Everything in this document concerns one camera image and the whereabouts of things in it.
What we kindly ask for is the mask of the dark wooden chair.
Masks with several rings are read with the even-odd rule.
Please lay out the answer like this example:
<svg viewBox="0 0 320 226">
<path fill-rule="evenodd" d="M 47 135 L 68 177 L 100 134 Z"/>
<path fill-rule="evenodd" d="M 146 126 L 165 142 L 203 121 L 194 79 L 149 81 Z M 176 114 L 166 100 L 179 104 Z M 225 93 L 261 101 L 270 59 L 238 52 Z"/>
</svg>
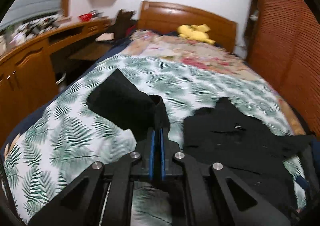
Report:
<svg viewBox="0 0 320 226">
<path fill-rule="evenodd" d="M 119 10 L 114 23 L 106 32 L 95 39 L 96 42 L 117 42 L 127 37 L 136 28 L 137 20 L 133 19 L 135 11 Z"/>
</svg>

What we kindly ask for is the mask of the black double-breasted coat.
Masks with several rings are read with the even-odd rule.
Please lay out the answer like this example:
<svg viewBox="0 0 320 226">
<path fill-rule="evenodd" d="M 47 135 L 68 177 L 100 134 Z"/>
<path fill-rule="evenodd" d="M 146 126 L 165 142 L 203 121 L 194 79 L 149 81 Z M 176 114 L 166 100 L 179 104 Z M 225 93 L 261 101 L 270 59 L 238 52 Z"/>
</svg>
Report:
<svg viewBox="0 0 320 226">
<path fill-rule="evenodd" d="M 136 141 L 150 128 L 170 128 L 163 99 L 139 91 L 115 70 L 87 98 L 88 108 Z M 183 121 L 183 151 L 205 164 L 220 162 L 282 212 L 298 206 L 284 161 L 305 150 L 311 137 L 277 136 L 257 118 L 244 115 L 226 97 L 199 108 Z"/>
</svg>

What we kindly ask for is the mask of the wooden headboard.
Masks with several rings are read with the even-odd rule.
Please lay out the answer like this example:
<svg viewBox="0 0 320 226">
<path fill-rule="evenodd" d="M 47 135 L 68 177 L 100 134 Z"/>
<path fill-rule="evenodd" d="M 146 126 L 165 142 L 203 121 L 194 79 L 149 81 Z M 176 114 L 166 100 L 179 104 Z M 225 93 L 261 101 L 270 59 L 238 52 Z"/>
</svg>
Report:
<svg viewBox="0 0 320 226">
<path fill-rule="evenodd" d="M 181 25 L 201 25 L 210 27 L 208 35 L 229 53 L 234 51 L 237 23 L 220 15 L 167 2 L 142 1 L 137 28 L 153 30 L 161 34 L 175 31 Z"/>
</svg>

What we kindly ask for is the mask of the green leaf print bedsheet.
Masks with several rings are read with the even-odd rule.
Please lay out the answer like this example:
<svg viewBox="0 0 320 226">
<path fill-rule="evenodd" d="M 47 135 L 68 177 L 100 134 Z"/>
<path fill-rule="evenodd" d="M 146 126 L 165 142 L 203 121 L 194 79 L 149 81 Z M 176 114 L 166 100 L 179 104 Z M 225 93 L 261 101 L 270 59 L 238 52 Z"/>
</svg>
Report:
<svg viewBox="0 0 320 226">
<path fill-rule="evenodd" d="M 4 169 L 24 223 L 94 162 L 165 136 L 198 162 L 220 162 L 285 216 L 305 205 L 293 178 L 310 137 L 291 135 L 263 79 L 155 57 L 99 62 L 24 126 Z"/>
</svg>

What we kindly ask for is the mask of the brown louvered wardrobe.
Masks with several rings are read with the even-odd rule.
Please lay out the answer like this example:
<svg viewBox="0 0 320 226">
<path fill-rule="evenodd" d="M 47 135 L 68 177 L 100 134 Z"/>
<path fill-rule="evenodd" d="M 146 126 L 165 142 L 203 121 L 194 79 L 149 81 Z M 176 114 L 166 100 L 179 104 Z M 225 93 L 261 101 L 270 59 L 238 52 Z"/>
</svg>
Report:
<svg viewBox="0 0 320 226">
<path fill-rule="evenodd" d="M 258 20 L 247 61 L 319 135 L 319 23 L 304 0 L 253 0 Z"/>
</svg>

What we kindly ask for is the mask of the wooden desk cabinet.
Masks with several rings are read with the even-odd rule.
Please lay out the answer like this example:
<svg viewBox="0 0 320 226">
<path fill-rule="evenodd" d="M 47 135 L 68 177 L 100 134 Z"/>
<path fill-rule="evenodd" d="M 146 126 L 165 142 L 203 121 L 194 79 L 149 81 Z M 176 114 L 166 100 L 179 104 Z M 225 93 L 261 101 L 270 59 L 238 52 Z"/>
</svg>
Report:
<svg viewBox="0 0 320 226">
<path fill-rule="evenodd" d="M 1 57 L 1 144 L 14 127 L 58 93 L 50 55 L 102 34 L 107 17 L 65 25 L 38 35 Z"/>
</svg>

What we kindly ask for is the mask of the folded navy blue garment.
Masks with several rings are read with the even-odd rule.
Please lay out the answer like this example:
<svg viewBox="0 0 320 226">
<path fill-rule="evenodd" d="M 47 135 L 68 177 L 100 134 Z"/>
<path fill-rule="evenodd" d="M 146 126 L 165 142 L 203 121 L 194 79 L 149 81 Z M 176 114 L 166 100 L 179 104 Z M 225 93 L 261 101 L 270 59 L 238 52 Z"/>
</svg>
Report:
<svg viewBox="0 0 320 226">
<path fill-rule="evenodd" d="M 296 176 L 296 183 L 313 197 L 319 192 L 319 141 L 312 139 L 309 146 L 300 154 L 300 161 L 304 176 Z"/>
</svg>

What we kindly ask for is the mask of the yellow plush toy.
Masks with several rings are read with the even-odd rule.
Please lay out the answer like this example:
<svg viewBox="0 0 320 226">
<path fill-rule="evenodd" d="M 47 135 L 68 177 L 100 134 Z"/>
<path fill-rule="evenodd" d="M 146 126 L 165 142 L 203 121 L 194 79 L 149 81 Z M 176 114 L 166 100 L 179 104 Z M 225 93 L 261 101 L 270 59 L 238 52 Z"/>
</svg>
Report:
<svg viewBox="0 0 320 226">
<path fill-rule="evenodd" d="M 208 32 L 210 31 L 210 27 L 208 27 L 208 25 L 206 24 L 181 25 L 177 28 L 177 33 L 179 37 L 213 45 L 216 43 L 216 41 L 211 40 L 209 38 Z"/>
</svg>

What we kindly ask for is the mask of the floral quilt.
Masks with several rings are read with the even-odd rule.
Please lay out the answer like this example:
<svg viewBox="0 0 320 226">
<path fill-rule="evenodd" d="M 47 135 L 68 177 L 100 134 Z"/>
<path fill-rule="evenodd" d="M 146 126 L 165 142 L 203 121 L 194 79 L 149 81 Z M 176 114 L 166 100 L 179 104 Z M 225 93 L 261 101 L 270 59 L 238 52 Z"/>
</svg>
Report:
<svg viewBox="0 0 320 226">
<path fill-rule="evenodd" d="M 237 55 L 224 48 L 205 42 L 188 40 L 179 36 L 159 35 L 150 30 L 137 30 L 130 36 L 131 43 L 124 54 L 133 56 L 153 56 L 173 62 L 197 67 L 201 70 L 229 75 L 247 81 L 264 82 L 266 88 L 276 96 L 281 112 L 284 114 L 295 135 L 304 135 L 306 130 L 292 108 L 256 72 Z"/>
</svg>

